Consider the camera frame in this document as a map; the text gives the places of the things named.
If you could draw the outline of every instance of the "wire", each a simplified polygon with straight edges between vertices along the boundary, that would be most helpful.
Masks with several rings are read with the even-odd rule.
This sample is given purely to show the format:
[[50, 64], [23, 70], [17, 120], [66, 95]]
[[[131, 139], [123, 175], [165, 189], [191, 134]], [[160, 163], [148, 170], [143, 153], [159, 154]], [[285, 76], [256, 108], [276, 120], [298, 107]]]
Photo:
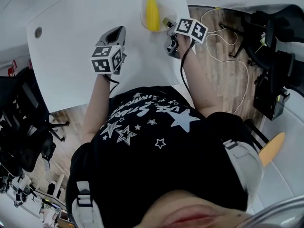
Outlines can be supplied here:
[[[202, 19], [203, 19], [203, 17], [204, 17], [207, 13], [209, 13], [209, 12], [211, 12], [211, 11], [214, 11], [214, 10], [217, 10], [217, 9], [211, 9], [211, 10], [208, 10], [207, 12], [205, 12], [205, 13], [200, 17], [200, 22], [202, 23]], [[246, 86], [246, 90], [245, 90], [245, 93], [244, 93], [244, 95], [243, 95], [243, 98], [242, 98], [241, 103], [237, 106], [236, 110], [235, 110], [234, 113], [233, 113], [233, 115], [234, 115], [234, 114], [237, 112], [237, 110], [239, 109], [239, 107], [243, 104], [244, 99], [245, 99], [245, 96], [246, 96], [246, 94], [247, 94], [248, 87], [249, 87], [249, 72], [248, 72], [248, 67], [246, 66], [246, 64], [245, 64], [244, 62], [240, 61], [240, 60], [221, 61], [221, 60], [217, 59], [216, 57], [214, 57], [213, 55], [211, 55], [211, 53], [210, 53], [210, 51], [209, 51], [209, 47], [208, 47], [208, 40], [207, 40], [209, 36], [218, 36], [218, 37], [220, 37], [226, 44], [228, 44], [228, 45], [230, 45], [230, 46], [233, 46], [233, 45], [236, 44], [236, 42], [238, 41], [238, 35], [237, 35], [237, 33], [234, 33], [234, 34], [237, 36], [237, 39], [236, 39], [236, 41], [235, 41], [234, 43], [232, 43], [232, 44], [228, 43], [222, 36], [220, 36], [220, 35], [218, 35], [218, 34], [214, 34], [214, 33], [216, 33], [216, 32], [220, 32], [220, 31], [223, 31], [223, 30], [225, 30], [225, 29], [226, 29], [226, 28], [223, 28], [223, 29], [220, 29], [220, 30], [215, 30], [215, 31], [213, 31], [213, 32], [207, 32], [207, 33], [209, 33], [210, 35], [208, 35], [208, 36], [206, 37], [206, 48], [207, 48], [207, 51], [208, 51], [209, 55], [210, 55], [213, 59], [217, 60], [218, 62], [221, 62], [221, 63], [239, 62], [239, 63], [242, 63], [242, 64], [245, 66], [245, 69], [246, 69], [246, 71], [247, 71], [247, 86]]]
[[109, 80], [112, 83], [115, 83], [116, 85], [110, 90], [110, 94], [112, 93], [112, 91], [120, 84], [118, 81], [111, 79], [108, 75], [103, 74], [103, 76]]
[[182, 57], [181, 64], [180, 64], [180, 67], [181, 67], [181, 68], [180, 68], [180, 76], [181, 76], [181, 78], [182, 78], [182, 80], [183, 80], [183, 82], [184, 82], [184, 85], [186, 86], [186, 88], [187, 88], [189, 94], [191, 94], [191, 93], [190, 93], [190, 90], [189, 90], [189, 88], [188, 88], [188, 86], [187, 86], [187, 84], [186, 84], [186, 81], [185, 81], [185, 79], [184, 79], [184, 75], [183, 75], [183, 73], [182, 73], [182, 69], [183, 69], [183, 67], [184, 67], [184, 62], [185, 62], [186, 56], [187, 56], [187, 54], [190, 52], [190, 50], [192, 49], [192, 47], [194, 46], [194, 44], [195, 44], [195, 40], [192, 39], [192, 42], [191, 42], [189, 48], [187, 49], [187, 51], [185, 52], [184, 56]]

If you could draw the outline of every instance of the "yellow object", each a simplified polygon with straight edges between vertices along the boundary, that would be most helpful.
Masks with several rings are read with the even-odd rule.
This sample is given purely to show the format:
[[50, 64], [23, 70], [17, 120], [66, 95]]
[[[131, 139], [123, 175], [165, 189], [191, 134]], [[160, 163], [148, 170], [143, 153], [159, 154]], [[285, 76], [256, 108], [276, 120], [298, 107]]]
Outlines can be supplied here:
[[160, 15], [156, 0], [147, 1], [147, 26], [150, 31], [160, 30]]
[[285, 139], [285, 133], [279, 133], [270, 140], [261, 150], [258, 156], [261, 158], [263, 166], [267, 166], [281, 149]]

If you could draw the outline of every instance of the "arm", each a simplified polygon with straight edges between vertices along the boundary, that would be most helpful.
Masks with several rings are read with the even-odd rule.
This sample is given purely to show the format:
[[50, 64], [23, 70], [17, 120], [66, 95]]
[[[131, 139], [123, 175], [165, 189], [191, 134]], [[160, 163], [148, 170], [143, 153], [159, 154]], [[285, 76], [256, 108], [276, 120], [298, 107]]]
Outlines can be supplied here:
[[93, 93], [85, 114], [82, 144], [91, 142], [106, 122], [109, 111], [110, 82], [101, 74], [96, 78]]
[[[185, 51], [190, 46], [190, 38], [183, 35], [177, 35], [177, 40], [179, 43], [177, 50], [180, 58], [182, 58]], [[218, 96], [193, 50], [190, 50], [186, 56], [184, 71], [195, 109], [204, 117], [208, 117], [214, 112], [221, 112], [222, 110]]]

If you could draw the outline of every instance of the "black cable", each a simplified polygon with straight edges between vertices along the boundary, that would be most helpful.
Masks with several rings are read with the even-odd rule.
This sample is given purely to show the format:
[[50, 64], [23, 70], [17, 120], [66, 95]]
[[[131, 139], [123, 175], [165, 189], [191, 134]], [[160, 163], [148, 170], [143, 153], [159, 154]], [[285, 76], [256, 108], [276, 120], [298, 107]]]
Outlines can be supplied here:
[[180, 68], [180, 76], [181, 76], [181, 78], [182, 78], [182, 80], [183, 80], [183, 82], [184, 82], [184, 85], [186, 86], [186, 88], [187, 88], [189, 94], [191, 94], [191, 93], [190, 93], [190, 90], [189, 90], [189, 88], [188, 88], [188, 86], [187, 86], [187, 84], [186, 84], [186, 81], [185, 81], [185, 79], [184, 79], [184, 75], [183, 75], [183, 73], [182, 73], [182, 69], [183, 69], [183, 67], [184, 67], [184, 62], [185, 62], [186, 56], [187, 56], [187, 54], [190, 52], [190, 50], [192, 49], [192, 47], [194, 46], [194, 44], [195, 44], [195, 40], [192, 39], [192, 42], [191, 42], [189, 48], [187, 49], [187, 51], [185, 52], [184, 56], [182, 57], [181, 64], [180, 64], [180, 67], [181, 67], [181, 68]]
[[119, 82], [116, 80], [111, 79], [107, 74], [103, 74], [103, 76], [109, 80], [112, 83], [116, 83], [117, 85], [115, 85], [111, 90], [110, 90], [110, 94], [112, 93], [112, 91], [119, 85]]

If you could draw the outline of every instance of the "desk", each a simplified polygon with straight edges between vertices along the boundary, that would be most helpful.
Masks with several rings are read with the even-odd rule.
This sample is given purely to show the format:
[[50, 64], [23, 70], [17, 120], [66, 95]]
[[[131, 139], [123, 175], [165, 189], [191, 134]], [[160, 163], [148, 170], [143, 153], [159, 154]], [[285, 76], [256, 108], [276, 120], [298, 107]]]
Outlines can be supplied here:
[[[177, 18], [188, 18], [186, 0], [166, 0]], [[140, 20], [143, 0], [62, 0], [27, 25], [37, 82], [50, 112], [87, 104], [96, 74], [90, 57], [98, 39], [113, 27], [126, 27], [127, 58], [111, 96], [141, 86], [182, 83], [180, 61], [167, 56], [166, 32], [152, 33]], [[35, 38], [37, 27], [42, 28]]]

